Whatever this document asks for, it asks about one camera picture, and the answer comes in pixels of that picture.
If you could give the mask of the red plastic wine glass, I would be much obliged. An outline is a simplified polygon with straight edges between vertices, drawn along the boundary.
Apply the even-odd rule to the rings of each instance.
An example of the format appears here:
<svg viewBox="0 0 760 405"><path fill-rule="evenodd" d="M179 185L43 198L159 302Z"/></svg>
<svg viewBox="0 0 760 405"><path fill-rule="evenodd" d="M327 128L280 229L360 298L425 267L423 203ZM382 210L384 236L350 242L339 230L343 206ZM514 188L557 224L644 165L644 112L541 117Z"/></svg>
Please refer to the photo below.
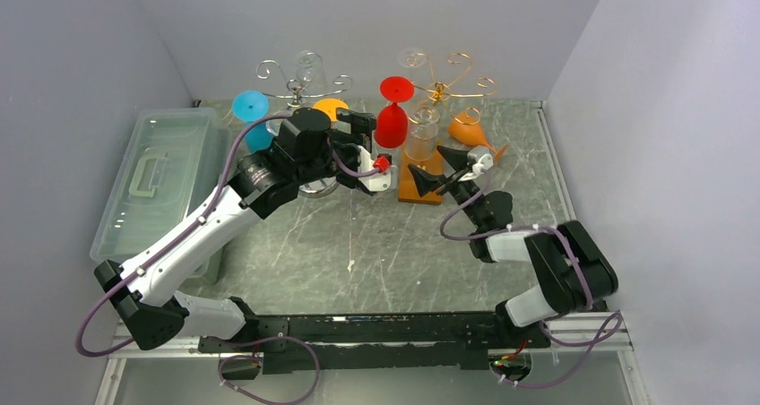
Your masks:
<svg viewBox="0 0 760 405"><path fill-rule="evenodd" d="M408 118L401 104L412 99L415 88L407 78L393 75L380 83L379 90L389 104L376 116L375 141L383 148L397 148L403 144L408 129Z"/></svg>

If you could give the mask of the yellow plastic wine glass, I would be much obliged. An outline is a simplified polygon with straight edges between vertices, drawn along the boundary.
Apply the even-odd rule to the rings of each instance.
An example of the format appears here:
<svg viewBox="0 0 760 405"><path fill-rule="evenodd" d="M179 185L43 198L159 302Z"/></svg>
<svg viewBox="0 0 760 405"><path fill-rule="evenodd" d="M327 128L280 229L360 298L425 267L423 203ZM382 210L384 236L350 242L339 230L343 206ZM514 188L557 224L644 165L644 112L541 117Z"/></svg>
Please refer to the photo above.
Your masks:
<svg viewBox="0 0 760 405"><path fill-rule="evenodd" d="M348 109L346 102L336 98L319 99L314 105L314 109L324 112L332 122L337 122L337 113L339 109Z"/></svg>

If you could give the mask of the orange plastic wine glass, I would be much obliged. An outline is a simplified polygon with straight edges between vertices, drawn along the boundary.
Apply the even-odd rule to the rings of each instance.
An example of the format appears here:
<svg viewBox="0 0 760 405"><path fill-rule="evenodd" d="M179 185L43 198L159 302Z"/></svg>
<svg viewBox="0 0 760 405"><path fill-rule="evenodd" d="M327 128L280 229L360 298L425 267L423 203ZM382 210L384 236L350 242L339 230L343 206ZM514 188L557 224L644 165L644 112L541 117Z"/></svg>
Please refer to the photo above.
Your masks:
<svg viewBox="0 0 760 405"><path fill-rule="evenodd" d="M463 110L455 115L448 126L447 132L454 140L461 144L471 147L484 146L488 148L492 152L495 162L500 161L507 149L506 145L497 149L490 143L485 134L484 127L481 125L479 112L476 109Z"/></svg>

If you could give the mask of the clear patterned wine glass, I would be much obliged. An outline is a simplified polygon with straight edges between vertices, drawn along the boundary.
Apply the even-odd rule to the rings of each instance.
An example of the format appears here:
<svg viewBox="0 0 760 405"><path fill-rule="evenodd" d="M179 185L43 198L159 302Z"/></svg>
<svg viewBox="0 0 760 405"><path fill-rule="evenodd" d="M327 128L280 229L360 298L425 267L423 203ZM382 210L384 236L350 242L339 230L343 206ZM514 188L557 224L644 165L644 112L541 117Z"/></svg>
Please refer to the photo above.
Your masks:
<svg viewBox="0 0 760 405"><path fill-rule="evenodd" d="M421 96L431 80L427 53L419 47L407 47L397 55L397 62L415 87L416 95Z"/></svg>

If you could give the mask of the blue plastic wine glass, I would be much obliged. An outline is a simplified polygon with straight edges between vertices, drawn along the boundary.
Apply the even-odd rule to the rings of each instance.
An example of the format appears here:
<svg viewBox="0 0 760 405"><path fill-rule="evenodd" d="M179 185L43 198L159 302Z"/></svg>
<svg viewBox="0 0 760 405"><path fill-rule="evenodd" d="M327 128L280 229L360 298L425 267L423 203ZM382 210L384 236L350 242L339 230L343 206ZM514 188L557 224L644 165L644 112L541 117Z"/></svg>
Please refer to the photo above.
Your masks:
<svg viewBox="0 0 760 405"><path fill-rule="evenodd" d="M260 91L246 90L233 99L231 110L238 120L248 125L267 116L269 106L268 98ZM273 138L267 124L259 124L246 134L246 147L251 152L264 150L271 145Z"/></svg>

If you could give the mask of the clear plastic storage box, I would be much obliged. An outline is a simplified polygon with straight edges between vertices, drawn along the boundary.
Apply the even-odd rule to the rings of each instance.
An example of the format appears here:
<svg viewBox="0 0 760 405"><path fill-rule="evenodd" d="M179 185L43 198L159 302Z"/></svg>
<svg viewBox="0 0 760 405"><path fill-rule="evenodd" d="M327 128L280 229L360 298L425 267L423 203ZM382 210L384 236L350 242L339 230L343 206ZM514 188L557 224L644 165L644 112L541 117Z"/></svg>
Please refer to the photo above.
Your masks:
<svg viewBox="0 0 760 405"><path fill-rule="evenodd" d="M122 263L166 235L212 194L233 140L212 108L138 116L90 256Z"/></svg>

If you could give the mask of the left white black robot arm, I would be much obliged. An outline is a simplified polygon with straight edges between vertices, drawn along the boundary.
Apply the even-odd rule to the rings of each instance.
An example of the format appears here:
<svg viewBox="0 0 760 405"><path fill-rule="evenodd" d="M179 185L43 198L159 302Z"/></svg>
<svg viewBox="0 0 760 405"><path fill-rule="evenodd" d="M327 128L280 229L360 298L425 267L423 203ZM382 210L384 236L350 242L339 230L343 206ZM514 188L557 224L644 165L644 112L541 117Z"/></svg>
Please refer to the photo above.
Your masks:
<svg viewBox="0 0 760 405"><path fill-rule="evenodd" d="M130 341L152 350L176 337L214 337L250 349L259 321L241 298L190 296L181 285L230 240L295 201L302 185L334 178L366 194L383 191L379 177L391 164L371 155L375 129L373 115L346 108L281 116L270 145L243 158L229 154L212 193L164 237L123 263L101 263L95 277Z"/></svg>

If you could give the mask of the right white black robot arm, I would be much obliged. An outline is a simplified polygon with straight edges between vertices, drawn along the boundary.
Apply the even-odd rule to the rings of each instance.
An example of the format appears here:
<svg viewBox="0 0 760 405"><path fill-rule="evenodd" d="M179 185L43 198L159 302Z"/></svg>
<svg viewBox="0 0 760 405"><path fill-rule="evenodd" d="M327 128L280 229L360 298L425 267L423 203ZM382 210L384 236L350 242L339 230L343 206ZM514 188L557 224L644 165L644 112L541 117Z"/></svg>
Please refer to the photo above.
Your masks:
<svg viewBox="0 0 760 405"><path fill-rule="evenodd" d="M527 337L529 326L588 310L618 291L616 272L580 221L514 224L512 195L487 189L495 166L489 149L440 146L437 151L452 168L451 175L417 165L408 169L419 195L449 194L457 204L441 222L440 235L467 243L484 263L528 263L537 280L497 305L500 317L493 326L499 343L514 347Z"/></svg>

